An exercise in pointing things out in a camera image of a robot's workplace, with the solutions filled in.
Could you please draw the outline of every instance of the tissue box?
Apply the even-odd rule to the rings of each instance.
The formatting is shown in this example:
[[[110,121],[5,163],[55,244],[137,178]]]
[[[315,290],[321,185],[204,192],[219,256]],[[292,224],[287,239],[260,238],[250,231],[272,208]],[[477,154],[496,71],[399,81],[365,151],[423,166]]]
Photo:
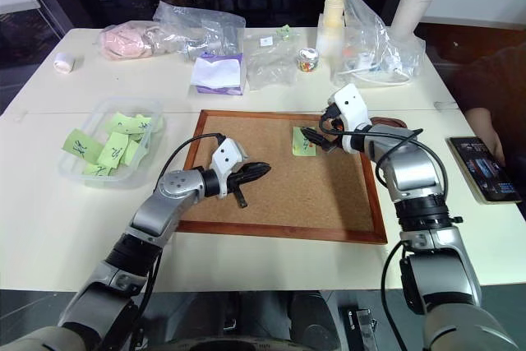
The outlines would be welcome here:
[[[225,62],[228,60],[237,61],[238,65]],[[191,75],[191,83],[201,94],[243,95],[246,79],[242,53],[226,56],[204,53],[196,60]]]

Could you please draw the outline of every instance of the smartphone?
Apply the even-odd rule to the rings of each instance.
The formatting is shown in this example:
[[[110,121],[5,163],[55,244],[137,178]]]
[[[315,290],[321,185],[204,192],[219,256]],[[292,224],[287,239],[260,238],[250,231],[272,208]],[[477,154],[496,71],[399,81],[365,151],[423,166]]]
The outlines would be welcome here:
[[[488,204],[522,201],[482,140],[478,137],[450,137],[446,141],[477,200]]]

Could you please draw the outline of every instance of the white roll of tape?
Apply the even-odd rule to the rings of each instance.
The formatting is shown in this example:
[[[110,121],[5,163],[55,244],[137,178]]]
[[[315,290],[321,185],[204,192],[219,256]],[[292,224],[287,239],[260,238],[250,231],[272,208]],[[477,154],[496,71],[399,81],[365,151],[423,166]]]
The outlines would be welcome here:
[[[70,53],[58,53],[55,56],[53,66],[55,70],[59,73],[67,74],[73,70],[73,65],[75,64],[75,57]]]

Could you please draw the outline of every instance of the white bottle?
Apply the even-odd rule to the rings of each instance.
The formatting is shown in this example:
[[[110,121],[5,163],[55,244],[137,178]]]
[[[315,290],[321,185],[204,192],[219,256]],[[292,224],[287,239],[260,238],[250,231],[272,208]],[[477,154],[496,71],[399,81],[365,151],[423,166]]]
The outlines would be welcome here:
[[[390,36],[398,41],[409,39],[429,8],[431,1],[400,0],[390,27]]]

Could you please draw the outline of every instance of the pink object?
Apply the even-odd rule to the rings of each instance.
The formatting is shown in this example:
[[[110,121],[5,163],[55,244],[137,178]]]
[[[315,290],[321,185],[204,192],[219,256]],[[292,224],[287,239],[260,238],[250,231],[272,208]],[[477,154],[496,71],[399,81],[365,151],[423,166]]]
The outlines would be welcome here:
[[[129,21],[103,30],[99,35],[100,52],[111,60],[151,57],[154,51],[145,33],[153,25]]]

